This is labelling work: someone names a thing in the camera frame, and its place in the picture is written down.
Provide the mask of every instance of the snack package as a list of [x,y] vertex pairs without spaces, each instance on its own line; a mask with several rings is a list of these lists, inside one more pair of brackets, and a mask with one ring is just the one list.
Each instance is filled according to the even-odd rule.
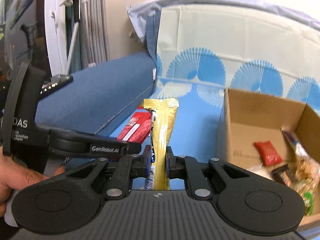
[[267,171],[266,168],[262,167],[262,165],[260,166],[252,166],[251,168],[247,169],[248,171],[251,171],[257,175],[260,175],[262,177],[265,177],[266,179],[270,179],[273,180],[270,176],[270,173]]
[[151,113],[151,169],[145,180],[144,188],[169,190],[169,179],[165,168],[165,153],[179,102],[177,98],[145,99],[143,106]]
[[295,172],[298,183],[292,185],[291,188],[297,191],[305,201],[305,215],[311,215],[313,196],[320,182],[320,164],[308,155],[294,133],[285,130],[282,130],[282,133],[294,150],[298,160]]
[[271,175],[276,182],[288,187],[290,187],[293,182],[297,181],[287,164],[271,171]]
[[150,133],[150,128],[151,114],[149,112],[135,112],[117,139],[142,144]]
[[296,191],[304,201],[304,215],[312,215],[314,207],[314,193],[313,188],[310,188],[310,183],[304,179],[302,181],[292,183],[291,188]]
[[263,164],[266,167],[273,166],[282,162],[281,156],[274,148],[270,141],[266,142],[255,142],[253,145],[259,151],[259,154],[263,160]]

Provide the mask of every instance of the blue cushion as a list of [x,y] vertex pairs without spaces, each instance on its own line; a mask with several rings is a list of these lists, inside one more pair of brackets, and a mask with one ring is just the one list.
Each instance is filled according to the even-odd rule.
[[155,62],[137,53],[74,73],[74,81],[38,104],[36,123],[109,135],[154,88]]

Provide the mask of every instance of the human hand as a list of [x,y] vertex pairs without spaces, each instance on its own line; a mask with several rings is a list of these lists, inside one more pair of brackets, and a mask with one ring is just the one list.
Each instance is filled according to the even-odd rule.
[[[60,166],[55,175],[63,172],[64,167]],[[48,177],[17,164],[10,157],[3,156],[2,147],[0,147],[0,217],[4,216],[6,200],[13,189],[23,190],[25,187],[45,179],[48,179]]]

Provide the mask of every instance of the black gripper base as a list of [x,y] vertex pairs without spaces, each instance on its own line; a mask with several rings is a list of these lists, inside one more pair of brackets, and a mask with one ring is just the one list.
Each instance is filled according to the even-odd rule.
[[209,201],[190,198],[185,190],[133,190],[122,200],[108,201],[87,225],[60,235],[21,229],[12,240],[280,240],[303,239],[295,232],[253,236],[240,232],[216,213]]

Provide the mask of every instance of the black strap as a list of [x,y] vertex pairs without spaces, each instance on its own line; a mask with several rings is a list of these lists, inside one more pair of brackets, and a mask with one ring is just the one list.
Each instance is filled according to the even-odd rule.
[[10,100],[7,100],[5,103],[5,111],[2,120],[2,140],[3,140],[3,154],[5,156],[11,156],[11,133],[12,133],[12,124],[14,119],[14,112],[17,106],[17,101],[22,86],[24,76],[26,75],[28,68],[28,63],[22,61],[20,66],[17,69],[15,78],[12,80],[8,92]]

